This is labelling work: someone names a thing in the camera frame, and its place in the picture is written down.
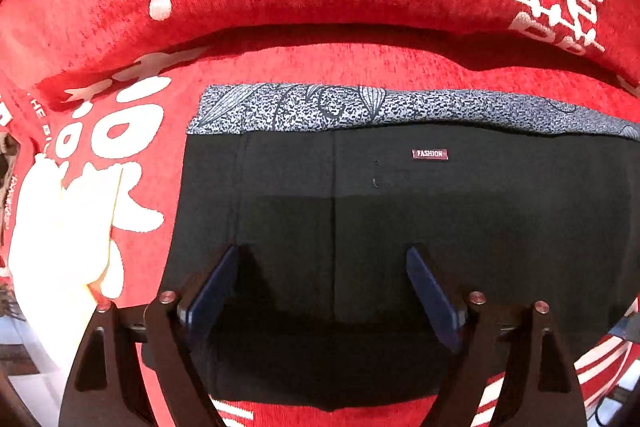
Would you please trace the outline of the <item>red sofa cover white characters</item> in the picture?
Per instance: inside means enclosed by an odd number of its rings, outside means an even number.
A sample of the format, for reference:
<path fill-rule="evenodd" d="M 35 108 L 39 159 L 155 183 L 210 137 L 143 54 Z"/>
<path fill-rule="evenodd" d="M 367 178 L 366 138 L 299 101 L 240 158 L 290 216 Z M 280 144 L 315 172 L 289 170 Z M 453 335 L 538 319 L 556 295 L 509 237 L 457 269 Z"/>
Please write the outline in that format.
<path fill-rule="evenodd" d="M 206 88 L 261 83 L 531 95 L 639 127 L 639 0 L 1 0 L 1 278 L 38 369 L 2 375 L 3 425 L 61 426 L 96 307 L 167 291 L 186 129 Z M 568 353 L 587 424 L 638 357 L 639 291 Z M 330 411 L 198 376 L 223 426 L 424 426 L 453 358 L 428 395 Z"/>

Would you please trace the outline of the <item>black pants with grey waistband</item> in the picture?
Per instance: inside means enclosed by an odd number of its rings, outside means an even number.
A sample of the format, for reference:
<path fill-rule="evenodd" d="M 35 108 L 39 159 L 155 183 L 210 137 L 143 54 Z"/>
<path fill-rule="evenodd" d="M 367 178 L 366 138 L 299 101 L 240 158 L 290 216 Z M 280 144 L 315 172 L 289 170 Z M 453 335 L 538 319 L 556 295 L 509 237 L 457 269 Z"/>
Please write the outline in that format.
<path fill-rule="evenodd" d="M 450 352 L 406 270 L 547 301 L 574 357 L 639 290 L 639 127 L 531 95 L 210 86 L 186 129 L 163 288 L 239 251 L 194 364 L 218 400 L 431 393 Z"/>

